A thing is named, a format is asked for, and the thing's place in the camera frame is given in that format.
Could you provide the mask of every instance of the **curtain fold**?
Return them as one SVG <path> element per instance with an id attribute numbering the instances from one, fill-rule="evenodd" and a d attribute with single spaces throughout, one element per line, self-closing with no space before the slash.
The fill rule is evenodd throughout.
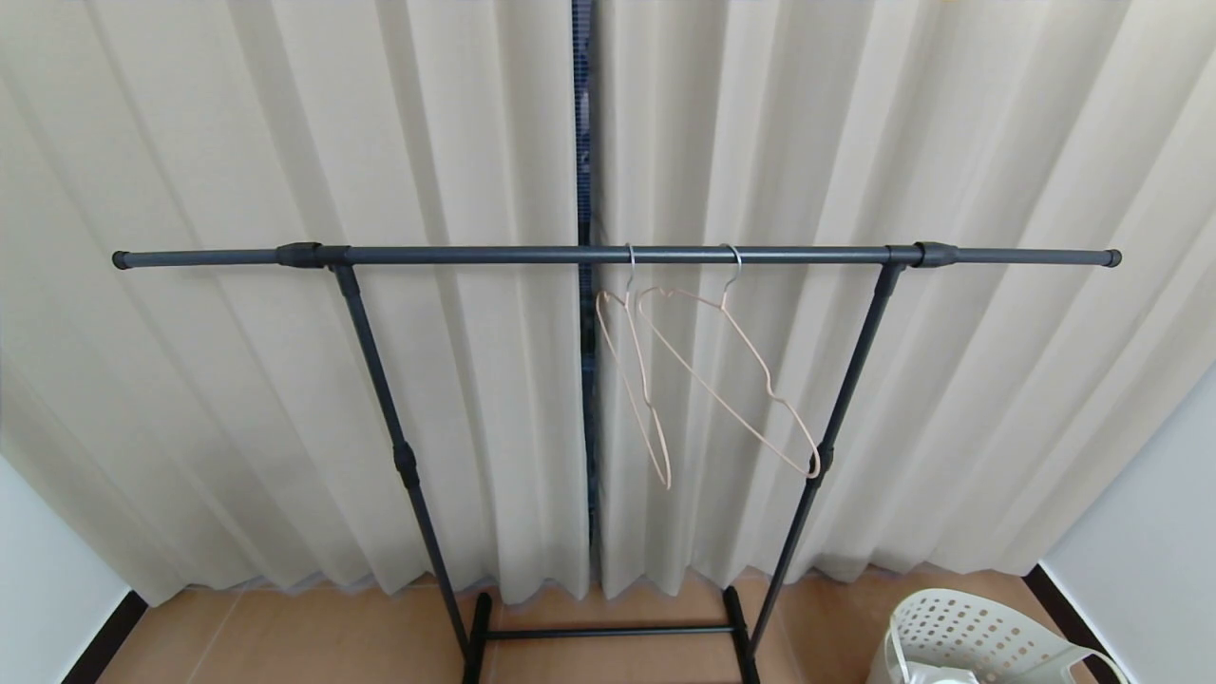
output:
<path id="1" fill-rule="evenodd" d="M 1029 570 L 1216 353 L 1216 13 L 1200 2 L 630 2 L 598 15 L 610 243 L 1105 248 L 1118 269 L 910 270 L 788 579 Z M 727 267 L 637 269 L 716 301 Z M 627 269 L 601 269 L 623 292 Z M 818 434 L 877 268 L 743 268 L 731 310 Z M 709 307 L 647 299 L 731 405 L 800 432 Z M 609 321 L 618 348 L 620 315 Z M 601 358 L 603 579 L 776 565 L 803 481 L 641 336 L 675 483 Z M 632 381 L 637 377 L 626 369 Z M 648 426 L 651 438 L 655 426 Z"/>
<path id="2" fill-rule="evenodd" d="M 568 4 L 5 4 L 0 452 L 153 604 L 415 579 L 332 277 L 108 254 L 574 243 L 573 106 Z M 574 267 L 360 274 L 454 582 L 581 595 Z"/>

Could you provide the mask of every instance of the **clothes rack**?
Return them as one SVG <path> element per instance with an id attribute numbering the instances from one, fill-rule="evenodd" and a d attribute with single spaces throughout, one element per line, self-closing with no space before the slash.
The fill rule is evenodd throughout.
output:
<path id="1" fill-rule="evenodd" d="M 777 567 L 765 594 L 755 627 L 748 630 L 734 587 L 722 592 L 726 622 L 714 624 L 617 626 L 561 629 L 490 629 L 490 595 L 477 598 L 472 629 L 466 633 L 456 594 L 444 565 L 430 512 L 422 493 L 417 458 L 401 431 L 393 394 L 384 375 L 379 352 L 372 336 L 371 321 L 364 308 L 355 265 L 362 264 L 733 264 L 736 258 L 748 264 L 874 264 L 880 265 L 878 280 L 861 331 L 849 359 L 849 368 L 837 394 L 832 415 L 818 444 L 821 472 L 803 487 L 801 497 L 786 533 Z M 350 320 L 359 338 L 376 398 L 393 445 L 393 462 L 410 497 L 422 533 L 427 555 L 439 583 L 456 641 L 465 658 L 465 684 L 480 679 L 482 660 L 489 641 L 514 639 L 557 639 L 587 637 L 658 637 L 670 634 L 726 634 L 734 644 L 734 655 L 744 684 L 759 684 L 756 649 L 772 616 L 777 595 L 784 584 L 798 539 L 806 525 L 815 495 L 832 466 L 835 441 L 845 413 L 861 377 L 866 357 L 874 342 L 886 303 L 905 268 L 940 268 L 951 264 L 1063 264 L 1114 268 L 1122 260 L 1118 250 L 989 250 L 961 248 L 940 242 L 880 247 L 708 247 L 708 246 L 520 246 L 520 247 L 354 247 L 294 242 L 271 250 L 197 250 L 182 252 L 114 252 L 112 262 L 119 269 L 146 267 L 278 264 L 292 268 L 331 270 L 347 302 Z"/>

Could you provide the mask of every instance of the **wall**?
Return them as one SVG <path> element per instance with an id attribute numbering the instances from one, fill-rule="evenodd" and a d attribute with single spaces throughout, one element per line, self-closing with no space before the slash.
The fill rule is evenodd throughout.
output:
<path id="1" fill-rule="evenodd" d="M 1212 444 L 1216 366 L 1042 562 L 1136 682 L 1210 671 Z"/>
<path id="2" fill-rule="evenodd" d="M 126 584 L 0 458 L 0 682 L 60 682 Z"/>

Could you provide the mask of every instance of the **horizontal rod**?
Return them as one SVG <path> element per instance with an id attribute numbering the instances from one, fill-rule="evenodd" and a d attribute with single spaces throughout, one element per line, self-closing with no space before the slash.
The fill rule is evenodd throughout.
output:
<path id="1" fill-rule="evenodd" d="M 1074 264 L 1114 267 L 1118 250 L 962 248 L 938 242 L 883 247 L 573 246 L 537 247 L 349 247 L 315 242 L 276 250 L 114 252 L 120 269 L 146 267 L 282 264 L 323 268 L 358 264 Z"/>
<path id="2" fill-rule="evenodd" d="M 514 639 L 570 639 L 579 637 L 657 637 L 662 634 L 727 634 L 730 624 L 683 624 L 671 627 L 589 627 L 568 629 L 502 629 L 486 632 L 490 641 Z"/>

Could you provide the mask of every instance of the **perforated basket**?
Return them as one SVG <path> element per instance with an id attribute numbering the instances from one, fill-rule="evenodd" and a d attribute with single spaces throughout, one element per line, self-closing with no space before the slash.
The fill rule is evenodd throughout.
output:
<path id="1" fill-rule="evenodd" d="M 902 684 L 907 661 L 970 669 L 983 684 L 1075 684 L 1069 667 L 1105 655 L 1057 637 L 1020 612 L 981 596 L 925 589 L 903 599 L 874 654 L 868 684 Z"/>

